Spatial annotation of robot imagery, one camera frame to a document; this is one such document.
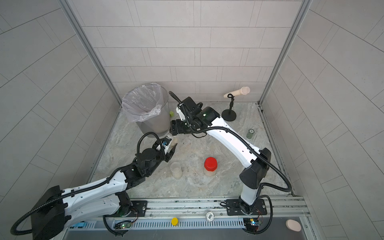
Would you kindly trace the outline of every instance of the clear plastic bag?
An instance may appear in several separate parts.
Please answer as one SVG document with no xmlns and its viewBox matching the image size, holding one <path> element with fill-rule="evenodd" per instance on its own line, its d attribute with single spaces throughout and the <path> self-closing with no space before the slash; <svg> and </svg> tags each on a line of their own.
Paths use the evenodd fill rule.
<svg viewBox="0 0 384 240">
<path fill-rule="evenodd" d="M 122 109 L 129 122 L 144 122 L 160 115 L 165 104 L 163 90 L 157 83 L 138 86 L 122 99 Z"/>
</svg>

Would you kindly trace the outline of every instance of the red lid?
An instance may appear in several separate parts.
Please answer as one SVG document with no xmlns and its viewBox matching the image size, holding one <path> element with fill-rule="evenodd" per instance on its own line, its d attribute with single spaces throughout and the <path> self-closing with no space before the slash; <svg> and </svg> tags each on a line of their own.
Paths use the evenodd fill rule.
<svg viewBox="0 0 384 240">
<path fill-rule="evenodd" d="M 209 157 L 204 162 L 204 167 L 207 171 L 213 172 L 217 168 L 217 161 L 213 157 Z"/>
</svg>

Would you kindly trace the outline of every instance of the black stand base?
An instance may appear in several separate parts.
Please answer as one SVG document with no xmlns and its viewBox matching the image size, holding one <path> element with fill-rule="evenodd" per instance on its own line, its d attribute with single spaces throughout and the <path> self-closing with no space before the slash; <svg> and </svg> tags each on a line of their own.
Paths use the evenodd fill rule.
<svg viewBox="0 0 384 240">
<path fill-rule="evenodd" d="M 236 113 L 234 110 L 226 109 L 221 113 L 221 117 L 228 122 L 232 122 L 236 119 Z"/>
<path fill-rule="evenodd" d="M 236 216 L 236 215 L 246 215 L 244 214 L 239 205 L 239 199 L 227 199 L 225 200 L 227 202 L 227 205 L 232 207 L 227 207 L 227 214 L 228 216 Z M 258 209 L 261 213 L 261 215 L 266 215 L 267 211 L 265 208 L 265 202 L 263 199 L 257 199 L 255 203 L 255 208 Z M 252 215 L 259 215 L 259 212 L 255 210 Z"/>
</svg>

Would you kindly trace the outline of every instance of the beige tube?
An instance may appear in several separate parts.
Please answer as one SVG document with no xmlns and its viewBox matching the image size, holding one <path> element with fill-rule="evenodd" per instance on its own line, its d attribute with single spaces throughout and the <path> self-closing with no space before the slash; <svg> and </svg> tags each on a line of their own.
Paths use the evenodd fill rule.
<svg viewBox="0 0 384 240">
<path fill-rule="evenodd" d="M 249 87 L 242 87 L 239 90 L 224 94 L 224 97 L 227 98 L 228 94 L 232 94 L 233 96 L 238 96 L 238 95 L 247 95 L 251 89 Z"/>
</svg>

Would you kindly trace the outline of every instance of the clear plastic cup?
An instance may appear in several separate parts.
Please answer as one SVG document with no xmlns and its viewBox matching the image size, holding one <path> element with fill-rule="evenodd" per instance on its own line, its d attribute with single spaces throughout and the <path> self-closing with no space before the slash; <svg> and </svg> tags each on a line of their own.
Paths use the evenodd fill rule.
<svg viewBox="0 0 384 240">
<path fill-rule="evenodd" d="M 180 179 L 183 176 L 181 165 L 178 162 L 174 162 L 170 165 L 170 171 L 175 179 Z"/>
</svg>

